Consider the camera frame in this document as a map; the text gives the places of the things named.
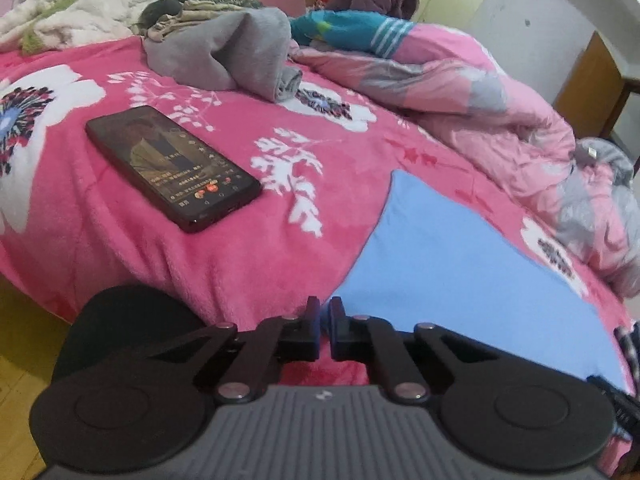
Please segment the light blue printed t-shirt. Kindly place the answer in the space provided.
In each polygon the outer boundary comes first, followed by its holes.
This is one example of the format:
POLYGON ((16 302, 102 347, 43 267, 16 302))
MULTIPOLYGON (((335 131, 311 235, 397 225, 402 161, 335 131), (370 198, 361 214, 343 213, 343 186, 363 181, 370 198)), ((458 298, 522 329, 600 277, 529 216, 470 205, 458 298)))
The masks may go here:
POLYGON ((578 378, 634 391, 613 335, 624 306, 529 216, 497 229, 396 170, 378 224, 334 290, 349 315, 430 322, 578 378))

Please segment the pink floral bed blanket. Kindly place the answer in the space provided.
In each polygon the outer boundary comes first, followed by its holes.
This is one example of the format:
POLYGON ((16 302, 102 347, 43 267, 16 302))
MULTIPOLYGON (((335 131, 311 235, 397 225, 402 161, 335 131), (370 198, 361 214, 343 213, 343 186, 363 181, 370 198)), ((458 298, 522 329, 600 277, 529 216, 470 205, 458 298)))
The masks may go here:
POLYGON ((40 394, 44 476, 604 478, 637 388, 622 302, 551 223, 564 120, 467 58, 277 64, 282 103, 132 38, 2 55, 2 274, 170 327, 40 394))

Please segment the black smartphone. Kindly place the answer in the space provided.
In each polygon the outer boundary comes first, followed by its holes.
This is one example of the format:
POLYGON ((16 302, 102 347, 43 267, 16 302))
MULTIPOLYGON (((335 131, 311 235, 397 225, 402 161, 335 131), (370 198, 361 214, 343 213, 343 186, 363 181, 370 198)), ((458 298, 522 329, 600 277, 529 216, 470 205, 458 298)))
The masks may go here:
POLYGON ((184 232, 201 232, 262 194, 251 174, 152 106, 93 118, 86 133, 184 232))

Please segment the brown wooden door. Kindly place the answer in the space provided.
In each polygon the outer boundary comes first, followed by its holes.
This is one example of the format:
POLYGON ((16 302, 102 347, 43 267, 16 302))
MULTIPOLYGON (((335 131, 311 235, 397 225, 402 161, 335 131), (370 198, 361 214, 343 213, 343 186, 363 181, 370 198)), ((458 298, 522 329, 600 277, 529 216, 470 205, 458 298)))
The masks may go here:
POLYGON ((620 71, 603 38, 594 32, 553 107, 577 139, 610 140, 629 97, 638 93, 639 78, 620 71))

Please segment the pink and grey quilt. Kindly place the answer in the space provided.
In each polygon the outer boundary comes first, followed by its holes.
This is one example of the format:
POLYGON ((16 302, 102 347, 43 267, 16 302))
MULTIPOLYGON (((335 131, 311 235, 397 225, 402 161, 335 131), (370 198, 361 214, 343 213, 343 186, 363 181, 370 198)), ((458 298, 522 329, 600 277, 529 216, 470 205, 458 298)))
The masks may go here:
POLYGON ((542 96, 507 75, 476 39, 416 24, 391 58, 317 40, 310 46, 296 42, 291 55, 404 114, 534 214, 617 296, 638 295, 632 162, 607 140, 577 139, 542 96))

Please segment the grey folded garment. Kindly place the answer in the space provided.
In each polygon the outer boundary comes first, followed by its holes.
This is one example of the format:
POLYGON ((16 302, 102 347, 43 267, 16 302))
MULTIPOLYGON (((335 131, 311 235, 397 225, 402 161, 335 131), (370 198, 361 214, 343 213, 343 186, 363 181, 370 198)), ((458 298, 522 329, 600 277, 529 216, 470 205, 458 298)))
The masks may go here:
POLYGON ((240 89, 269 102, 296 96, 302 71, 288 65, 288 17, 279 9, 224 11, 143 47, 149 68, 207 91, 240 89))

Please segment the teal striped blanket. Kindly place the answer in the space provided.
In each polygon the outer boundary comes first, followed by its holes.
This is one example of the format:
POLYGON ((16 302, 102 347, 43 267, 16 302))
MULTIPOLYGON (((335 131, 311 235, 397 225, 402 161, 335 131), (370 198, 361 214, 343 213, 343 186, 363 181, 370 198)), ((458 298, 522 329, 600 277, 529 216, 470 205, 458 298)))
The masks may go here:
POLYGON ((319 10, 291 18, 290 26, 300 46, 317 40, 337 50, 391 58, 416 23, 374 12, 319 10))

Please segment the white fluffy blanket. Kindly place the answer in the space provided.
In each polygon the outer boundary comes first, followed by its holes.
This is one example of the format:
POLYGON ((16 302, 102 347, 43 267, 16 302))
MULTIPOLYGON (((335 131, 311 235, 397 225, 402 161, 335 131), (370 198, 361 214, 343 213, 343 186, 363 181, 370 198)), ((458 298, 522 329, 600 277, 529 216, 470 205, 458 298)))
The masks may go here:
POLYGON ((34 55, 128 38, 157 0, 17 0, 1 17, 1 51, 34 55))

